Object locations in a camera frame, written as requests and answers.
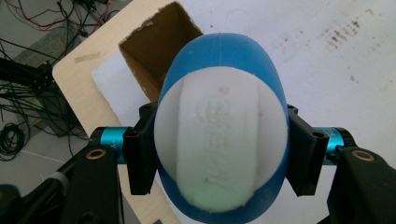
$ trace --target floor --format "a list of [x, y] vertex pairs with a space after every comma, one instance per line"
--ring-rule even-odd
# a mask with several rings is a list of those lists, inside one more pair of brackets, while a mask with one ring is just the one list
[[[11, 5], [18, 6], [18, 1], [7, 0]], [[112, 1], [112, 4], [106, 8], [105, 5], [96, 3], [97, 15], [111, 10], [123, 8], [130, 1]], [[69, 11], [73, 4], [72, 0], [61, 1], [64, 10]], [[21, 1], [24, 12], [27, 16], [36, 15], [46, 9], [59, 10], [55, 1], [37, 0], [37, 1]], [[49, 32], [37, 31], [32, 23], [24, 21], [21, 17], [18, 19], [11, 14], [16, 14], [13, 6], [7, 6], [6, 1], [0, 1], [0, 38], [13, 42], [15, 44], [30, 47], [40, 38], [47, 35]], [[44, 15], [35, 18], [40, 24], [49, 24], [59, 18], [59, 13], [45, 13]], [[95, 23], [93, 18], [88, 17], [87, 23]], [[11, 46], [3, 42], [5, 52], [11, 57], [17, 57], [23, 49]], [[7, 104], [0, 98], [1, 104]], [[3, 119], [0, 120], [0, 130], [7, 123], [18, 123], [17, 117], [14, 114], [3, 111]], [[29, 193], [36, 188], [50, 173], [56, 171], [62, 164], [71, 158], [71, 152], [78, 152], [87, 145], [86, 140], [79, 139], [75, 136], [57, 137], [55, 135], [44, 132], [36, 133], [12, 161], [0, 161], [0, 184], [11, 184], [18, 187], [21, 195]]]

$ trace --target wire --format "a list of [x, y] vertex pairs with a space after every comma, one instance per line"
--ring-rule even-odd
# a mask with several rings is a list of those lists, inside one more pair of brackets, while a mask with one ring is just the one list
[[6, 51], [4, 50], [4, 46], [3, 46], [3, 43], [1, 41], [0, 41], [0, 47], [1, 47], [0, 52], [3, 54], [4, 59], [6, 59], [7, 58], [6, 57]]
[[112, 10], [111, 12], [109, 12], [108, 14], [107, 14], [107, 20], [109, 20], [110, 19], [110, 17], [111, 17], [111, 14], [113, 14], [113, 13], [115, 13], [115, 12], [120, 12], [119, 10]]
[[31, 23], [27, 22], [23, 17], [20, 16], [20, 18], [19, 18], [17, 15], [15, 15], [15, 13], [12, 12], [11, 8], [9, 7], [9, 4], [6, 4], [6, 6], [7, 6], [7, 8], [8, 8], [8, 11], [12, 14], [12, 16], [14, 16], [14, 18], [15, 18], [17, 21], [20, 21], [20, 22], [22, 22], [22, 23], [24, 23], [24, 24], [30, 26], [31, 28], [37, 30], [37, 31], [53, 31], [53, 30], [55, 30], [55, 29], [58, 29], [58, 27], [55, 27], [55, 28], [52, 28], [52, 29], [46, 29], [46, 30], [39, 29], [39, 28], [37, 28], [36, 26], [33, 26]]
[[55, 11], [55, 10], [53, 10], [53, 9], [46, 9], [45, 11], [40, 12], [40, 13], [38, 13], [38, 14], [32, 16], [32, 17], [29, 18], [29, 19], [37, 18], [37, 17], [39, 17], [39, 16], [42, 16], [42, 15], [46, 14], [47, 12], [59, 13], [59, 12], [61, 12], [61, 11]]
[[[82, 24], [85, 23], [85, 21], [88, 19], [88, 17], [90, 16], [89, 13], [87, 13], [87, 15], [84, 18], [84, 21], [82, 22]], [[66, 45], [66, 47], [64, 48], [64, 52], [62, 52], [56, 59], [55, 61], [51, 64], [51, 65], [55, 65], [56, 62], [58, 62], [59, 60], [61, 60], [62, 56], [64, 55], [65, 52], [67, 52], [67, 50], [69, 49], [69, 47], [74, 43], [74, 41], [77, 39], [78, 35], [80, 34], [80, 32], [83, 29], [83, 25], [80, 25], [76, 34], [73, 36], [72, 40]]]
[[106, 5], [106, 11], [105, 11], [102, 15], [99, 16], [99, 18], [98, 18], [97, 21], [96, 21], [95, 26], [93, 27], [93, 30], [90, 32], [89, 35], [92, 35], [93, 32], [95, 32], [97, 25], [100, 23], [100, 20], [101, 20], [102, 18], [105, 18], [105, 17], [106, 17], [106, 14], [107, 14], [107, 12], [108, 12], [108, 6], [109, 6], [109, 5], [110, 5], [110, 4], [107, 4], [107, 5]]
[[50, 55], [48, 55], [48, 54], [46, 54], [46, 53], [40, 52], [40, 51], [35, 50], [35, 49], [26, 48], [26, 47], [21, 46], [21, 45], [19, 45], [19, 44], [15, 44], [15, 43], [12, 43], [12, 42], [10, 42], [10, 41], [7, 41], [7, 40], [5, 40], [5, 39], [3, 39], [3, 38], [1, 38], [1, 37], [0, 37], [0, 41], [4, 41], [4, 42], [6, 42], [6, 43], [8, 43], [8, 44], [10, 44], [10, 45], [13, 45], [13, 46], [16, 46], [16, 47], [19, 47], [19, 48], [22, 48], [22, 49], [28, 49], [28, 50], [30, 50], [30, 51], [32, 51], [32, 52], [36, 52], [36, 53], [42, 54], [42, 55], [47, 56], [47, 57], [49, 57], [49, 58], [51, 58], [51, 59], [56, 59], [55, 57], [50, 56]]
[[53, 26], [53, 25], [56, 24], [56, 23], [60, 23], [60, 22], [63, 22], [63, 21], [66, 21], [66, 20], [69, 19], [68, 17], [67, 17], [67, 18], [63, 18], [63, 19], [57, 18], [57, 19], [55, 19], [55, 21], [53, 21], [53, 22], [51, 22], [51, 23], [49, 23], [49, 24], [42, 25], [42, 24], [38, 23], [37, 21], [33, 20], [32, 18], [29, 18], [28, 16], [26, 16], [26, 13], [25, 13], [25, 11], [23, 10], [22, 4], [21, 4], [21, 0], [18, 0], [18, 4], [19, 4], [18, 7], [12, 5], [12, 4], [9, 2], [9, 0], [7, 0], [6, 2], [9, 3], [12, 7], [14, 7], [15, 10], [17, 11], [17, 13], [18, 13], [18, 10], [19, 10], [19, 11], [21, 12], [21, 16], [22, 16], [23, 18], [25, 18], [26, 20], [28, 20], [29, 22], [33, 23], [34, 25], [36, 25], [36, 26], [38, 26], [38, 27], [40, 27], [40, 28], [50, 28], [51, 26]]
[[71, 146], [70, 146], [70, 134], [67, 135], [67, 143], [68, 143], [68, 145], [69, 145], [69, 152], [70, 152], [70, 155], [71, 155], [72, 157], [74, 157], [73, 150], [72, 150], [72, 148], [71, 148]]
[[0, 161], [10, 161], [26, 145], [25, 135], [14, 123], [7, 124], [0, 132]]

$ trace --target cardboard box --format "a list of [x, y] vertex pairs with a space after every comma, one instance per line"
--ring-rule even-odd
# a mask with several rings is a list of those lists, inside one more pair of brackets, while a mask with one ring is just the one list
[[157, 101], [178, 52], [203, 33], [178, 2], [171, 3], [120, 43], [120, 51], [151, 102]]

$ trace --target black cable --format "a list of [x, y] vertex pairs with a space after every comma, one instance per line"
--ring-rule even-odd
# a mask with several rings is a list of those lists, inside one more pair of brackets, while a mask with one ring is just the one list
[[[15, 112], [15, 113], [20, 113], [21, 115], [24, 115], [25, 116], [25, 112], [20, 112], [20, 110], [24, 110], [24, 109], [21, 109], [21, 107], [22, 107], [22, 105], [21, 105], [21, 103], [19, 103], [19, 107], [20, 107], [20, 109], [19, 110], [16, 110], [16, 111], [13, 111], [13, 112]], [[76, 123], [75, 121], [70, 121], [70, 120], [72, 120], [72, 119], [74, 119], [74, 120], [77, 120], [76, 118], [75, 118], [75, 116], [74, 116], [74, 114], [73, 114], [73, 116], [70, 116], [70, 115], [68, 115], [67, 114], [67, 112], [66, 112], [66, 114], [65, 114], [65, 118], [63, 118], [63, 119], [61, 119], [61, 118], [59, 118], [59, 119], [57, 119], [57, 118], [55, 118], [55, 117], [47, 117], [47, 119], [50, 121], [50, 122], [52, 122], [52, 125], [54, 125], [54, 126], [57, 126], [57, 128], [59, 129], [59, 132], [58, 133], [49, 133], [49, 132], [47, 132], [46, 130], [43, 130], [43, 129], [41, 129], [41, 128], [39, 128], [39, 127], [37, 127], [37, 129], [38, 130], [40, 130], [40, 131], [42, 131], [42, 132], [44, 132], [44, 133], [49, 133], [49, 134], [55, 134], [55, 135], [66, 135], [67, 134], [67, 136], [68, 136], [68, 144], [69, 144], [69, 151], [71, 152], [71, 155], [73, 155], [73, 152], [72, 152], [72, 149], [71, 149], [71, 141], [70, 141], [70, 136], [76, 136], [76, 137], [78, 137], [78, 138], [81, 138], [81, 139], [84, 139], [84, 140], [87, 140], [87, 138], [84, 138], [84, 137], [86, 137], [86, 134], [85, 134], [85, 132], [83, 132], [82, 130], [81, 131], [79, 131], [78, 133], [75, 133], [75, 129], [77, 129], [77, 130], [79, 130], [81, 127], [79, 127], [78, 125], [79, 125], [79, 123]], [[65, 121], [65, 124], [66, 124], [66, 129], [63, 129], [62, 127], [60, 127], [59, 125], [57, 125], [57, 123], [56, 123], [56, 121], [57, 120], [59, 120], [59, 121]], [[13, 158], [15, 158], [15, 155], [19, 152], [19, 151], [21, 151], [21, 149], [24, 147], [24, 145], [21, 143], [20, 144], [20, 146], [19, 146], [19, 149], [18, 150], [13, 150], [15, 153], [14, 153], [14, 155], [11, 157], [11, 158], [3, 158], [3, 161], [5, 161], [5, 160], [12, 160]]]
[[14, 159], [25, 145], [25, 135], [19, 125], [7, 124], [0, 132], [0, 161]]
[[[63, 6], [62, 6], [62, 0], [57, 2], [59, 9], [62, 11], [62, 15], [64, 16], [64, 18], [68, 18], [67, 12], [64, 10]], [[70, 25], [70, 21], [66, 20], [66, 43], [69, 42], [69, 25]]]
[[[81, 25], [83, 19], [82, 19], [82, 14], [81, 14], [81, 11], [79, 10], [79, 7], [75, 7], [75, 12], [76, 12], [79, 24]], [[86, 36], [88, 36], [88, 33], [85, 30], [85, 26], [90, 26], [90, 25], [94, 26], [94, 24], [82, 24], [82, 28], [81, 28], [80, 34], [81, 35], [85, 35], [86, 34]]]
[[[30, 88], [44, 88], [51, 84], [53, 78], [50, 71], [45, 72], [42, 69], [16, 63], [5, 52], [3, 53], [7, 59], [0, 59], [0, 72], [2, 73], [0, 79], [9, 83], [1, 85], [0, 89], [5, 90], [4, 93], [0, 93], [2, 98], [13, 96], [14, 90], [18, 91], [19, 96], [28, 98], [29, 94], [36, 95], [37, 93], [37, 90]], [[18, 83], [21, 86], [11, 85], [10, 83]]]
[[72, 148], [71, 148], [71, 146], [70, 146], [70, 134], [67, 135], [67, 143], [68, 143], [68, 145], [69, 145], [69, 152], [70, 152], [70, 155], [71, 155], [72, 157], [74, 157], [73, 150], [72, 150]]
[[37, 22], [34, 22], [34, 21], [32, 21], [32, 19], [29, 19], [28, 17], [26, 17], [26, 15], [24, 14], [24, 11], [23, 11], [23, 7], [22, 7], [22, 4], [21, 4], [21, 0], [18, 0], [18, 4], [20, 5], [20, 10], [21, 10], [22, 16], [23, 16], [26, 20], [28, 20], [29, 22], [33, 23], [34, 25], [36, 25], [36, 26], [38, 26], [38, 27], [42, 27], [42, 28], [50, 27], [50, 26], [52, 26], [52, 25], [54, 25], [54, 24], [56, 24], [56, 23], [60, 23], [60, 22], [64, 22], [64, 21], [69, 20], [69, 17], [70, 17], [70, 15], [71, 15], [71, 12], [73, 12], [74, 6], [75, 6], [75, 3], [73, 2], [72, 9], [71, 9], [70, 13], [68, 14], [68, 17], [67, 17], [67, 18], [64, 18], [63, 20], [60, 20], [60, 21], [53, 21], [52, 23], [42, 25], [42, 24], [39, 24], [39, 23], [37, 23]]
[[8, 8], [8, 11], [12, 14], [12, 16], [14, 16], [15, 19], [17, 19], [17, 21], [20, 21], [20, 22], [22, 22], [22, 23], [24, 23], [24, 24], [26, 24], [26, 25], [32, 27], [33, 29], [35, 29], [35, 30], [37, 30], [37, 31], [40, 31], [39, 29], [37, 29], [36, 27], [34, 27], [31, 23], [28, 23], [28, 22], [23, 21], [23, 20], [21, 20], [20, 18], [18, 18], [18, 16], [15, 15], [15, 14], [12, 12], [12, 10], [11, 10], [11, 8], [9, 7], [7, 1], [6, 1], [6, 6], [7, 6], [7, 8]]
[[36, 15], [30, 17], [29, 19], [31, 20], [31, 19], [37, 18], [37, 17], [39, 17], [39, 16], [41, 16], [41, 15], [44, 15], [44, 14], [47, 13], [47, 12], [59, 13], [59, 12], [61, 12], [61, 11], [55, 11], [55, 10], [53, 10], [53, 9], [46, 9], [45, 11], [40, 12], [40, 13], [38, 13], [38, 14], [36, 14]]
[[[1, 105], [0, 109], [4, 109], [6, 111], [10, 111], [16, 114], [22, 115], [24, 118], [26, 117], [32, 117], [32, 118], [38, 118], [38, 119], [45, 119], [48, 120], [49, 122], [52, 123], [53, 126], [55, 126], [59, 132], [57, 133], [49, 133], [45, 130], [42, 130], [40, 127], [37, 127], [38, 130], [41, 130], [45, 133], [49, 134], [56, 134], [56, 135], [74, 135], [77, 136], [81, 139], [84, 139], [83, 136], [86, 136], [86, 134], [83, 131], [78, 131], [77, 133], [74, 131], [76, 128], [79, 130], [80, 124], [70, 109], [69, 105], [65, 101], [64, 97], [62, 94], [59, 92], [59, 89], [53, 88], [53, 87], [48, 87], [44, 89], [43, 91], [50, 91], [52, 95], [47, 96], [49, 98], [53, 98], [54, 100], [48, 100], [46, 101], [43, 99], [41, 102], [43, 105], [37, 106], [34, 105], [33, 103], [29, 102], [27, 98], [29, 97], [45, 97], [45, 96], [40, 96], [40, 95], [34, 95], [31, 92], [30, 88], [22, 87], [22, 86], [14, 86], [12, 84], [7, 84], [3, 85], [0, 87], [1, 90], [6, 90], [6, 93], [0, 93], [0, 98], [7, 99], [11, 102], [11, 105]], [[27, 115], [26, 112], [28, 111], [36, 111], [40, 113], [44, 113], [47, 116], [42, 117], [42, 116], [35, 116], [35, 115]], [[66, 124], [66, 127], [60, 127], [57, 122], [63, 122]]]
[[6, 57], [6, 51], [4, 50], [4, 46], [3, 46], [3, 43], [1, 41], [0, 41], [0, 47], [1, 47], [0, 52], [3, 53], [3, 57], [4, 57], [4, 59], [6, 59], [7, 58]]
[[28, 49], [28, 50], [30, 50], [30, 51], [32, 51], [32, 52], [36, 52], [36, 53], [42, 54], [42, 55], [47, 56], [47, 57], [49, 57], [49, 58], [51, 58], [51, 59], [56, 59], [55, 57], [50, 56], [50, 55], [48, 55], [48, 54], [46, 54], [46, 53], [40, 52], [40, 51], [35, 50], [35, 49], [26, 48], [26, 47], [21, 46], [21, 45], [19, 45], [19, 44], [15, 44], [15, 43], [12, 43], [12, 42], [10, 42], [10, 41], [7, 41], [7, 40], [5, 40], [5, 39], [3, 39], [3, 38], [1, 38], [1, 37], [0, 37], [0, 40], [1, 40], [1, 41], [4, 41], [4, 42], [6, 42], [6, 43], [8, 43], [8, 44], [10, 44], [10, 45], [13, 45], [13, 46], [16, 46], [16, 47], [19, 47], [19, 48], [22, 48], [22, 49]]
[[64, 52], [62, 52], [56, 59], [55, 61], [51, 64], [52, 66], [55, 65], [59, 60], [61, 60], [62, 56], [64, 55], [64, 53], [69, 49], [69, 47], [74, 43], [74, 41], [77, 39], [77, 37], [79, 36], [82, 28], [83, 28], [83, 24], [87, 21], [88, 17], [89, 17], [89, 13], [87, 13], [87, 15], [84, 18], [84, 21], [82, 22], [82, 24], [78, 27], [78, 30], [76, 32], [76, 34], [73, 36], [73, 38], [70, 40], [70, 42], [66, 45], [66, 47], [64, 48]]
[[110, 20], [111, 14], [115, 13], [115, 12], [120, 12], [119, 10], [112, 10], [109, 13], [107, 13], [106, 19]]

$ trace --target screw hole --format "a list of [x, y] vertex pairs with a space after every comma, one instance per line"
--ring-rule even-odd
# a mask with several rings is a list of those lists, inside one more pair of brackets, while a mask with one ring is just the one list
[[88, 160], [97, 160], [106, 155], [106, 151], [104, 149], [94, 149], [87, 153], [86, 157]]
[[361, 150], [354, 150], [352, 155], [362, 161], [373, 161], [375, 159], [372, 154]]

